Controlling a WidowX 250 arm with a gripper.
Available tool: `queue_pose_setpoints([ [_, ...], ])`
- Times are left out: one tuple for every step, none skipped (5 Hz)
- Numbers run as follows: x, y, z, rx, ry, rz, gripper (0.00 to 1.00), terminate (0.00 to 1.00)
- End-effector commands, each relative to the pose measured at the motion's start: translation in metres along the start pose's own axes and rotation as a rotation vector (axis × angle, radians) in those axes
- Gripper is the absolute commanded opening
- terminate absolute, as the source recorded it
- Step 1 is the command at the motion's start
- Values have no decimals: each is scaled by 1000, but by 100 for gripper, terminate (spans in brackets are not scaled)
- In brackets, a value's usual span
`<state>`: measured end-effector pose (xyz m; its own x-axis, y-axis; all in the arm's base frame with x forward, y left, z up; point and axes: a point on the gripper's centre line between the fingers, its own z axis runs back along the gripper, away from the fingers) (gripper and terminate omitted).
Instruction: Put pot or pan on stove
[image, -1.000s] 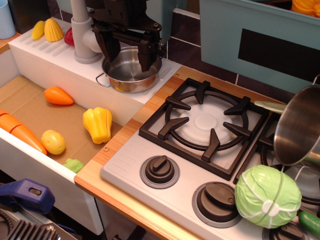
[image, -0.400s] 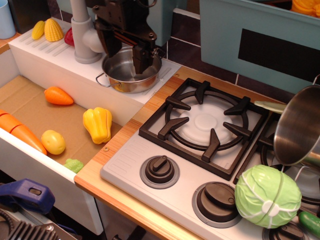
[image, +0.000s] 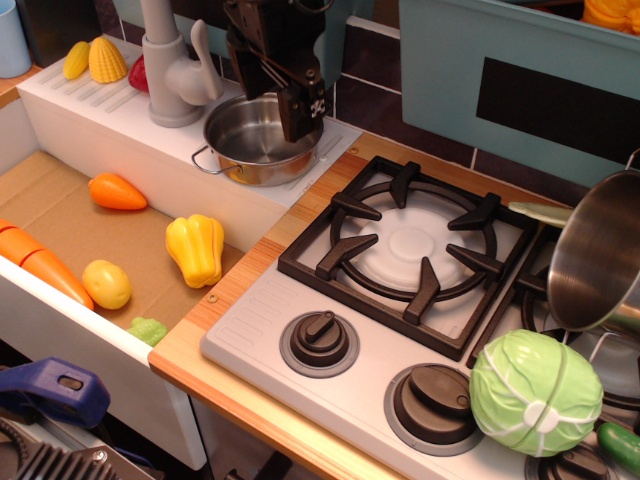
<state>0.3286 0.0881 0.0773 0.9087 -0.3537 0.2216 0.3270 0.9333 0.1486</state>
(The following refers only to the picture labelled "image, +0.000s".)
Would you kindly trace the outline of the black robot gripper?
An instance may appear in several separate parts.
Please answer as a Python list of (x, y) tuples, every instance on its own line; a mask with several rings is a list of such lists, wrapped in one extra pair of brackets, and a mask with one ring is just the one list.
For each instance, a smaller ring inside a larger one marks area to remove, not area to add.
[(327, 111), (314, 46), (331, 1), (225, 1), (227, 46), (249, 99), (275, 88), (284, 138), (293, 143), (317, 130)]

